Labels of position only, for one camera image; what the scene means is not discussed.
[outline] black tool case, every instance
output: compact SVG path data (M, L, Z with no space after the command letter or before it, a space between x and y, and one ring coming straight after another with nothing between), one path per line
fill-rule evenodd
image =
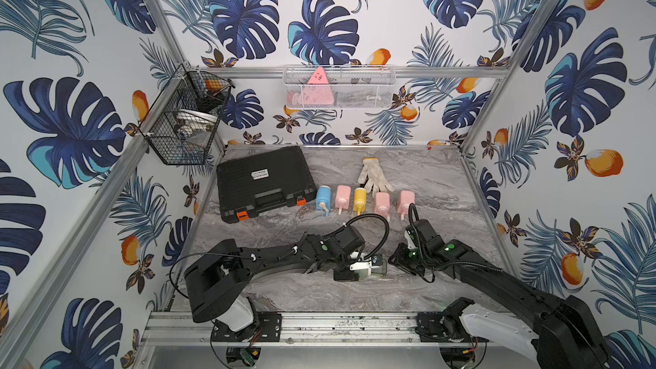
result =
M221 219L233 224L283 206L302 206L317 197L300 147L284 147L217 166Z

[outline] white wire basket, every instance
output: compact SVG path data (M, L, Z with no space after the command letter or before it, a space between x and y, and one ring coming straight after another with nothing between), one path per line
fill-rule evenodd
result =
M319 66L285 66L287 108L385 110L392 105L396 73L391 66L322 66L328 84L307 84Z

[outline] pink triangular object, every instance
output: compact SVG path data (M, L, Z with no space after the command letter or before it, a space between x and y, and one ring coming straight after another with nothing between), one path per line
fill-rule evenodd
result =
M323 67L318 67L312 74L312 77L310 77L310 81L307 82L307 84L328 84L326 70L324 70Z
M328 84L326 71L318 67L307 84ZM303 86L304 105L329 105L334 104L334 97L330 86Z

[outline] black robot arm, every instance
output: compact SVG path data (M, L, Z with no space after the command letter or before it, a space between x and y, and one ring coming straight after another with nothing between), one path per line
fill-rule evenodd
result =
M360 217L370 216L380 217L374 214ZM543 369L603 367L610 352L583 301L574 296L562 299L522 283L490 264L470 246L458 240L444 242L427 220L413 221L412 215L409 217L411 225L406 231L411 247L399 244L389 259L390 264L412 275L423 276L428 270L442 271L494 299L537 334L529 340L530 353L525 353L526 349L524 353L536 359ZM184 273L193 321L201 323L217 317L221 320L220 316L233 306L242 289L262 276L283 271L311 273L330 269L335 279L348 275L344 271L348 272L351 265L363 259L365 245L362 235L350 225L353 220L333 233L304 234L295 244L271 248L237 247L234 239L219 242ZM365 259L371 258L384 243L389 229L386 220L384 224L383 240ZM441 313L448 323L441 329L445 339L455 338L453 335L463 328L470 328L471 336L481 336L472 333L475 332L471 329L473 326L467 325L463 315L473 303L461 298ZM253 329L239 334L240 339L247 338Z
M425 219L411 222L406 231L415 248L399 244L389 263L412 275L423 275L428 269L444 272L494 299L538 335L532 343L541 368L602 368L608 360L610 352L585 302L575 296L562 299L521 282L469 245L455 239L444 242Z

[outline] wallpaper wall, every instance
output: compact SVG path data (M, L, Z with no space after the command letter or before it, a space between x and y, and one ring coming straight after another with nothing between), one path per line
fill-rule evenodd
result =
M144 154L32 343L30 365L132 366L150 312L162 311L172 294L167 274L201 215L214 161L176 167Z
M467 151L519 276L585 300L612 368L656 365L655 5L561 0L541 38L568 42L529 53Z
M160 1L187 60L202 67L504 66L540 2ZM223 118L228 126L219 131L234 143L460 142L492 85L463 77L398 80L386 111L291 111L277 81L240 80Z
M0 41L2 334L120 159L173 62L142 0L0 0ZM157 160L146 154L128 182L39 335L35 367L70 367L71 359L76 367L112 365L103 356L119 339L121 351L129 349L136 323L161 307L163 266L180 251L209 169ZM130 318L124 330L111 324L121 308ZM105 349L90 339L109 310L111 330L102 338L115 344ZM72 338L62 339L62 324ZM66 352L45 359L57 351Z

